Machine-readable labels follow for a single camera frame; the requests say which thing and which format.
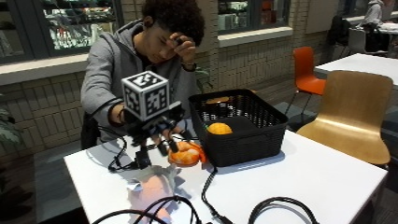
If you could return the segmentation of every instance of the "hair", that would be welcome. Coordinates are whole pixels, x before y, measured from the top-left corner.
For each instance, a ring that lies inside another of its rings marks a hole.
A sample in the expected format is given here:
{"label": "hair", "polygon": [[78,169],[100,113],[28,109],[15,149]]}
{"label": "hair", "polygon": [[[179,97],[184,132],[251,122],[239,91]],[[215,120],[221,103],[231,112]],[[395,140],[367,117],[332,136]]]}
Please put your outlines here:
{"label": "hair", "polygon": [[183,32],[196,45],[204,36],[204,18],[196,0],[146,0],[143,17],[151,16],[164,30]]}

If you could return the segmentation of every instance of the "window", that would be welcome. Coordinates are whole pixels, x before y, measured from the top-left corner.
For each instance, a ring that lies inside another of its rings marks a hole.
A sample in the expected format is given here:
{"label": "window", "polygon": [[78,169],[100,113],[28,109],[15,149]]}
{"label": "window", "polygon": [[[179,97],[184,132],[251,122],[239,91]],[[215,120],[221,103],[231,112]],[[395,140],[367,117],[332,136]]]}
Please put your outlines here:
{"label": "window", "polygon": [[219,0],[219,33],[231,34],[288,24],[289,0]]}
{"label": "window", "polygon": [[0,63],[88,52],[122,15],[120,0],[0,0]]}
{"label": "window", "polygon": [[371,0],[340,0],[337,14],[347,17],[365,16]]}

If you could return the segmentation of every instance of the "chair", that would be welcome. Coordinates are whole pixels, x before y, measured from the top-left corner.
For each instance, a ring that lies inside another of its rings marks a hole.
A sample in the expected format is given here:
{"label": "chair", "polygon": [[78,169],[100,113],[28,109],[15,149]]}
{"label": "chair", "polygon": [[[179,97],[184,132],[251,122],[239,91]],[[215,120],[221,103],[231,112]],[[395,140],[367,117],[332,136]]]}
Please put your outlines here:
{"label": "chair", "polygon": [[328,31],[327,40],[329,45],[337,47],[343,47],[340,57],[349,46],[349,29],[351,22],[343,18],[343,16],[336,15],[332,20],[332,29]]}
{"label": "chair", "polygon": [[325,82],[327,80],[317,78],[313,73],[313,48],[301,47],[295,49],[295,83],[297,91],[287,108],[285,114],[288,114],[295,98],[300,92],[305,92],[311,95],[308,103],[301,111],[301,114],[304,113],[313,94],[323,95]]}
{"label": "chair", "polygon": [[377,50],[375,52],[367,51],[367,32],[361,29],[351,28],[351,34],[349,34],[349,48],[351,53],[363,53],[369,55],[388,55],[388,51]]}
{"label": "chair", "polygon": [[84,113],[84,124],[80,133],[82,137],[82,150],[98,146],[98,139],[102,137],[99,129],[99,122],[92,116]]}
{"label": "chair", "polygon": [[297,133],[363,161],[388,164],[381,126],[392,88],[389,77],[331,72],[317,118]]}

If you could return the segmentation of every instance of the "young man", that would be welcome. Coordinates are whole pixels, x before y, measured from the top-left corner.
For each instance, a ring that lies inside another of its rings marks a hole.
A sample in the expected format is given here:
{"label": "young man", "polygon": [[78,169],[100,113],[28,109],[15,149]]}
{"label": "young man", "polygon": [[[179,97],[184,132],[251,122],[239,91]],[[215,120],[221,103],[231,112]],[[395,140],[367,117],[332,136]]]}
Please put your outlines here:
{"label": "young man", "polygon": [[[143,19],[115,35],[104,34],[88,54],[82,90],[84,110],[92,114],[110,100],[124,97],[122,79],[146,70],[170,79],[171,103],[196,94],[196,50],[204,36],[204,18],[196,0],[146,0]],[[99,110],[100,125],[126,135],[124,102],[115,100]],[[119,136],[102,132],[102,140]]]}

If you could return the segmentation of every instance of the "gray hoodie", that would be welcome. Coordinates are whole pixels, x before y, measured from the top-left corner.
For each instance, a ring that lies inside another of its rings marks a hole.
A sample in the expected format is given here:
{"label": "gray hoodie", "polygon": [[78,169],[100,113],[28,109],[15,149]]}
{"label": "gray hoodie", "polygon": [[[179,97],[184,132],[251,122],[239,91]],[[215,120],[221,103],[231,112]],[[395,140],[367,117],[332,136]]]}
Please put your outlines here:
{"label": "gray hoodie", "polygon": [[[82,89],[82,103],[88,114],[94,113],[108,100],[116,97],[124,98],[122,79],[146,70],[156,71],[159,75],[170,79],[171,103],[182,101],[186,115],[190,114],[188,97],[196,94],[196,74],[182,68],[179,56],[166,63],[151,64],[143,68],[143,61],[132,42],[132,36],[142,30],[143,20],[132,21],[115,33],[115,38],[112,38],[112,34],[104,33],[91,47]],[[111,128],[120,135],[126,135],[124,127],[114,127],[108,121],[108,110],[115,103],[95,114],[95,119],[102,126]],[[103,141],[110,141],[116,137],[115,134],[102,132]]]}
{"label": "gray hoodie", "polygon": [[361,21],[359,26],[363,26],[369,23],[383,25],[383,7],[385,3],[383,0],[371,0],[369,2],[371,9],[365,15],[365,19]]}

